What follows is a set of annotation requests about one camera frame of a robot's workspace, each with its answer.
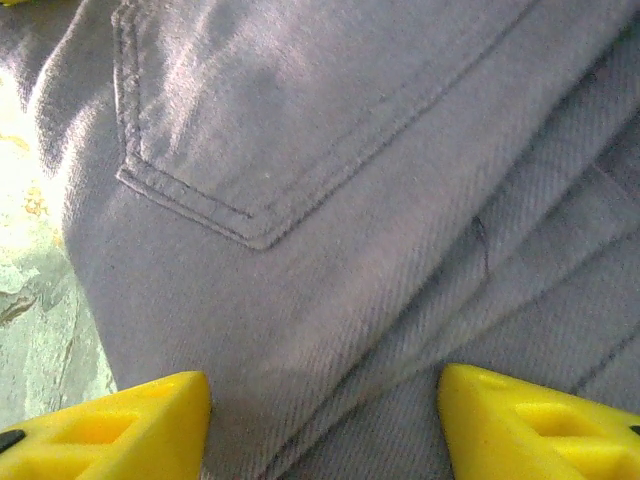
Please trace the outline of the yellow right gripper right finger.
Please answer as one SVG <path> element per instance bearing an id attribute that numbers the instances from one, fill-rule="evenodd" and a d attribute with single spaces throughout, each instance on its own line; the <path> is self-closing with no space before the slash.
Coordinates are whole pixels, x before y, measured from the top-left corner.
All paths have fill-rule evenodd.
<path id="1" fill-rule="evenodd" d="M 445 367 L 438 411 L 457 479 L 636 479 L 639 417 L 471 365 Z"/>

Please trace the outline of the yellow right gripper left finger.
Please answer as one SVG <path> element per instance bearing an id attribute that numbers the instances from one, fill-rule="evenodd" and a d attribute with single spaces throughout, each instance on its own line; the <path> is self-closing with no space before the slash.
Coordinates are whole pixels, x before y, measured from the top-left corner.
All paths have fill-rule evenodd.
<path id="1" fill-rule="evenodd" d="M 206 376 L 188 371 L 1 430 L 4 479 L 197 479 Z"/>

